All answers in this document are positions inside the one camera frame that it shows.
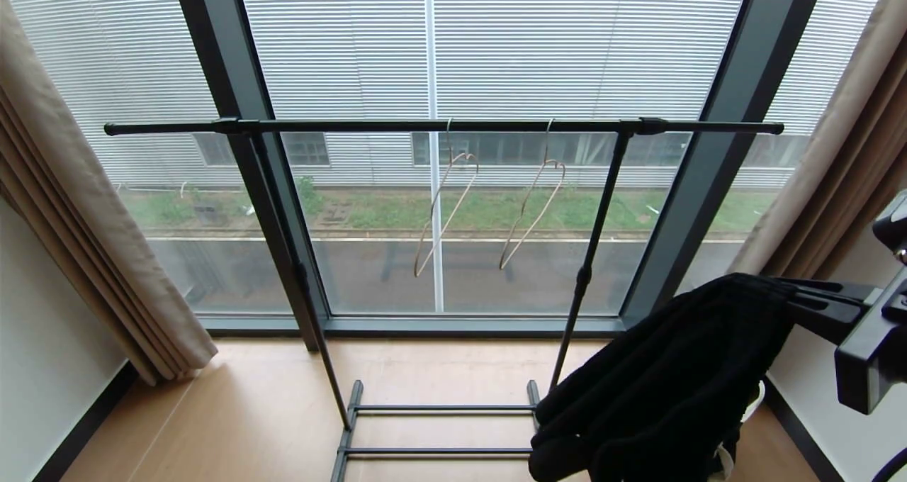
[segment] road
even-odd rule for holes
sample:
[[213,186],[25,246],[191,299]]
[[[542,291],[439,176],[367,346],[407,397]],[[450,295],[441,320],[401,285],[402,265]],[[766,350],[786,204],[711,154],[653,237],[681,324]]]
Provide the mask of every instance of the road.
[[[152,240],[152,249],[197,311],[288,311],[286,295],[261,240]],[[501,242],[444,243],[445,313],[560,313],[573,298],[586,242],[526,242],[505,270]],[[700,247],[681,284],[688,291],[722,275],[739,242]],[[315,256],[336,313],[434,312],[432,263],[412,275],[415,242],[324,240]],[[422,253],[427,252],[428,245]],[[599,244],[584,314],[616,314],[644,242]]]

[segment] black clothes rack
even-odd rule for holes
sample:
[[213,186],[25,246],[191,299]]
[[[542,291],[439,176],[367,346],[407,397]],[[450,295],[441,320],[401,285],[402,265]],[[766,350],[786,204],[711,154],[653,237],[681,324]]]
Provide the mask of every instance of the black clothes rack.
[[[564,327],[564,333],[560,340],[560,349],[558,349],[557,360],[554,364],[553,374],[551,374],[550,388],[554,388],[560,381],[560,371],[563,368],[564,357],[567,354],[567,348],[570,346],[570,338],[573,336],[573,328],[576,326],[577,316],[580,313],[580,305],[583,296],[586,294],[586,288],[592,281],[592,263],[595,259],[595,252],[599,245],[599,238],[602,236],[602,228],[605,223],[605,217],[608,214],[608,207],[616,187],[616,178],[618,170],[626,153],[626,146],[629,140],[639,135],[653,135],[664,133],[665,131],[699,131],[700,133],[771,133],[778,134],[784,130],[783,124],[780,123],[710,123],[710,121],[668,121],[658,118],[639,118],[636,120],[249,120],[240,118],[220,118],[209,123],[156,123],[156,124],[114,124],[108,123],[104,126],[104,131],[108,135],[120,134],[140,134],[140,133],[222,133],[247,135],[252,139],[252,144],[256,154],[259,156],[263,178],[266,187],[272,196],[278,196],[278,181],[276,173],[269,165],[268,148],[264,142],[262,133],[272,133],[273,131],[308,131],[309,133],[412,133],[412,131],[441,131],[442,133],[489,133],[489,131],[501,131],[501,133],[616,133],[616,142],[614,144],[613,157],[608,169],[608,178],[602,189],[602,198],[599,200],[598,211],[595,221],[592,225],[592,235],[590,236],[589,246],[587,246],[586,255],[583,263],[577,273],[576,287],[573,291],[573,302],[570,304],[570,311],[567,316],[567,323]],[[289,172],[289,163],[285,155],[281,155],[282,165],[285,171]],[[278,223],[281,224],[281,231],[288,232],[291,219],[282,208],[277,208]],[[284,236],[284,242],[291,248],[291,253],[297,253],[294,250],[293,240],[289,236]],[[300,282],[306,282],[305,269],[301,262],[295,260],[293,263],[295,277]],[[305,300],[308,302],[307,314],[313,325],[318,324],[315,317],[315,309],[311,303],[311,295],[307,294]],[[444,449],[418,449],[418,447],[385,447],[385,449],[375,449],[375,447],[351,447],[353,440],[356,419],[360,415],[373,415],[377,413],[405,412],[411,415],[512,415],[522,413],[534,417],[535,405],[540,400],[538,386],[535,381],[529,381],[526,386],[528,405],[364,405],[362,404],[362,394],[364,385],[362,381],[356,381],[353,385],[353,392],[349,405],[344,405],[343,395],[337,383],[337,375],[334,372],[334,365],[330,359],[330,353],[327,350],[327,341],[324,332],[320,327],[315,327],[315,343],[321,351],[321,359],[327,372],[327,378],[330,382],[331,391],[334,394],[334,401],[337,404],[337,410],[343,421],[344,430],[340,437],[340,444],[337,447],[337,458],[334,462],[334,471],[331,475],[331,482],[341,482],[346,473],[347,462],[351,456],[420,456],[422,459],[433,459],[438,456],[524,456],[531,453],[531,449],[456,449],[455,447],[444,447]]]

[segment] baseboard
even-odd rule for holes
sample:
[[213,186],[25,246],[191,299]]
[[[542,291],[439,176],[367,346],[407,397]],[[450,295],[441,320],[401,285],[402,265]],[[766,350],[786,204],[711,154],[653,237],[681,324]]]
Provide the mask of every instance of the baseboard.
[[838,473],[832,462],[828,460],[825,452],[819,449],[819,445],[810,436],[809,431],[806,430],[800,418],[794,414],[790,405],[787,405],[787,401],[778,392],[778,388],[775,388],[774,384],[768,379],[765,379],[765,404],[768,404],[768,408],[781,422],[781,427],[784,427],[784,431],[787,431],[787,436],[794,440],[797,449],[803,454],[804,459],[809,463],[813,472],[816,473],[816,478],[819,478],[820,482],[845,482],[841,473]]
[[139,373],[136,372],[132,363],[126,362],[123,368],[117,372],[117,375],[111,379],[107,388],[101,392],[101,395],[91,404],[88,411],[82,415],[81,420],[75,424],[66,439],[54,451],[54,454],[47,460],[41,471],[37,473],[33,482],[52,482],[60,480],[75,457],[79,455],[88,440],[94,435],[94,431],[103,423],[104,418],[111,414],[120,399],[126,395],[133,382],[138,379]]

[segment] brown curtain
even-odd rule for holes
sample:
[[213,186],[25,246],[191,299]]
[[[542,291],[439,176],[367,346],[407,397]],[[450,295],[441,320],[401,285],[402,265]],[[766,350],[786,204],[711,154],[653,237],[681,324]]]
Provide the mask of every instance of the brown curtain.
[[827,279],[907,173],[907,0],[879,0],[800,168],[732,270]]
[[146,382],[178,378],[214,356],[211,338],[120,202],[9,0],[0,0],[0,192]]

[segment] black cloth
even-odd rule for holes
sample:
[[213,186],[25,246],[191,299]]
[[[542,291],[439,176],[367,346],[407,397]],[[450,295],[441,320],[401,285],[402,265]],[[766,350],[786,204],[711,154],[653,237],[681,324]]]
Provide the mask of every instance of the black cloth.
[[793,323],[793,286],[735,273],[681,294],[536,408],[529,469],[554,482],[704,481]]

